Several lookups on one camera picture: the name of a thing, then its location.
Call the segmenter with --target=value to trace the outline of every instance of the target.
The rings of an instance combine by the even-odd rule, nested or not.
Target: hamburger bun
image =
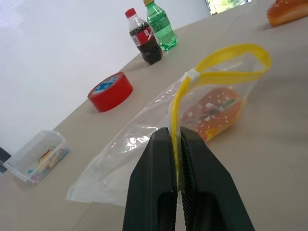
[[[197,131],[207,141],[233,125],[241,108],[241,98],[235,91],[214,88],[184,112],[181,126]]]
[[[278,26],[308,16],[308,0],[276,0],[267,11],[272,26]]]

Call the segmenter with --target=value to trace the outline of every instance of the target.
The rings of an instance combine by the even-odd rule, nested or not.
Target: coca-cola bottle
[[[129,21],[129,34],[143,59],[151,65],[161,60],[163,53],[149,24],[137,16],[134,8],[126,11],[125,15]]]

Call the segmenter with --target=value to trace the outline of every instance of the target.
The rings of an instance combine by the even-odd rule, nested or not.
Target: red tape roll
[[[125,74],[119,72],[99,83],[90,91],[88,99],[99,112],[106,112],[122,103],[132,91]]]

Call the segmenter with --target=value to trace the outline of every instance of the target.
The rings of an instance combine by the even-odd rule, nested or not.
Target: beige table surface
[[[271,28],[270,2],[254,0],[178,29],[178,46],[152,66],[134,58],[123,68],[134,86],[125,102],[98,113],[85,101],[55,129],[71,152],[40,184],[9,172],[0,177],[0,230],[121,230],[123,207],[66,201],[70,185],[158,93],[209,52],[241,42],[267,49],[273,67],[242,119],[207,144],[233,176],[257,231],[308,230],[308,18]],[[176,230],[184,230],[181,207]]]

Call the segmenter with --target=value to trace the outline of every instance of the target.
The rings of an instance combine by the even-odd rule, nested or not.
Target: clear plastic box
[[[43,130],[8,159],[4,166],[23,181],[39,183],[69,152],[65,138]]]

